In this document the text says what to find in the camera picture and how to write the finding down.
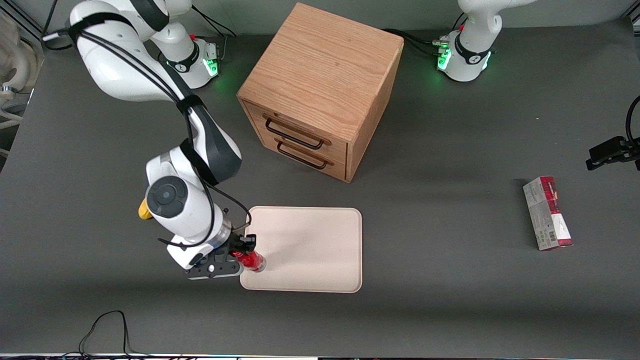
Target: green led light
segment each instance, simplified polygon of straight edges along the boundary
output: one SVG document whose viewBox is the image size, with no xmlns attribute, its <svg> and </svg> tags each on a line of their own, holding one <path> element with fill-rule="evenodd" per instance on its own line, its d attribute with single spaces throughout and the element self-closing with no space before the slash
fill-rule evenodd
<svg viewBox="0 0 640 360">
<path fill-rule="evenodd" d="M 202 62 L 204 62 L 211 77 L 218 75 L 218 62 L 216 60 L 202 59 Z"/>
<path fill-rule="evenodd" d="M 447 65 L 449 64 L 449 60 L 451 59 L 451 50 L 447 49 L 444 54 L 440 55 L 440 59 L 438 60 L 438 67 L 440 70 L 445 70 Z"/>
<path fill-rule="evenodd" d="M 489 58 L 491 57 L 491 51 L 486 55 L 486 60 L 484 61 L 484 65 L 482 65 L 482 69 L 486 69 L 486 66 L 489 64 Z"/>
</svg>

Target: red can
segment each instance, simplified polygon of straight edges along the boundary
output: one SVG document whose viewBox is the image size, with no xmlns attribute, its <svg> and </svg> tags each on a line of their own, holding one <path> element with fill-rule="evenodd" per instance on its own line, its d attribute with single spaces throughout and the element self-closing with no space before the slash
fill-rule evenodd
<svg viewBox="0 0 640 360">
<path fill-rule="evenodd" d="M 231 255 L 234 256 L 240 264 L 244 265 L 247 270 L 253 272 L 261 272 L 267 266 L 264 256 L 255 251 L 251 251 L 248 255 L 239 251 L 233 251 Z"/>
</svg>

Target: wooden cabinet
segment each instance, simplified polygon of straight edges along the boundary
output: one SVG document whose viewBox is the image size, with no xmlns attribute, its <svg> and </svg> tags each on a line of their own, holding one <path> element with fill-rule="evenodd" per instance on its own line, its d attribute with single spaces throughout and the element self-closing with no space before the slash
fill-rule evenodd
<svg viewBox="0 0 640 360">
<path fill-rule="evenodd" d="M 349 183 L 402 48 L 401 37 L 298 3 L 237 96 L 267 149 Z"/>
</svg>

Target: gray table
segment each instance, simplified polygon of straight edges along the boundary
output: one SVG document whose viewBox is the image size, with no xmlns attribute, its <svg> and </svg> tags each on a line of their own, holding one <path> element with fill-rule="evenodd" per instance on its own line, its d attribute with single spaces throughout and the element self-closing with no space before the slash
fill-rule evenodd
<svg viewBox="0 0 640 360">
<path fill-rule="evenodd" d="M 122 309 L 146 352 L 640 356 L 640 174 L 584 165 L 624 133 L 638 94 L 628 20 L 507 29 L 468 84 L 407 46 L 352 184 L 260 145 L 235 93 L 269 40 L 230 40 L 222 76 L 199 91 L 244 155 L 221 188 L 248 206 L 359 209 L 362 289 L 187 281 L 154 240 L 167 231 L 136 214 L 146 161 L 186 135 L 178 111 L 112 99 L 75 52 L 50 53 L 0 175 L 2 352 L 71 351 Z M 572 248 L 536 248 L 521 186 L 540 175 L 556 176 Z M 106 319 L 88 350 L 119 351 L 120 326 Z"/>
</svg>

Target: drawer handle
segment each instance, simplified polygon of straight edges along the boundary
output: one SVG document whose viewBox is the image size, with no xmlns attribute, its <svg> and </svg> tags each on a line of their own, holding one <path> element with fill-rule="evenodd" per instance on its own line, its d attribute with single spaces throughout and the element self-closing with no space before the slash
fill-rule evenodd
<svg viewBox="0 0 640 360">
<path fill-rule="evenodd" d="M 317 145 L 311 145 L 310 143 L 304 142 L 302 140 L 296 139 L 291 135 L 287 135 L 285 133 L 283 133 L 282 131 L 276 130 L 272 127 L 269 127 L 270 123 L 272 123 L 271 119 L 267 119 L 267 123 L 265 124 L 265 126 L 267 127 L 267 130 L 271 131 L 274 134 L 280 135 L 285 139 L 291 140 L 294 143 L 300 144 L 304 147 L 308 147 L 311 150 L 318 150 L 320 149 L 320 146 L 322 146 L 322 144 L 324 144 L 324 140 L 320 140 L 320 142 Z"/>
<path fill-rule="evenodd" d="M 278 152 L 280 154 L 283 154 L 284 156 L 288 156 L 288 157 L 292 158 L 293 160 L 298 160 L 299 162 L 301 162 L 301 163 L 303 163 L 305 165 L 308 165 L 308 166 L 310 166 L 310 167 L 312 167 L 312 168 L 314 168 L 316 170 L 324 169 L 326 167 L 326 164 L 328 163 L 328 161 L 326 161 L 326 160 L 323 162 L 322 165 L 316 165 L 314 163 L 310 163 L 309 161 L 304 160 L 303 158 L 300 158 L 298 156 L 295 156 L 294 154 L 291 154 L 290 152 L 286 152 L 286 151 L 282 150 L 282 142 L 278 142 Z"/>
</svg>

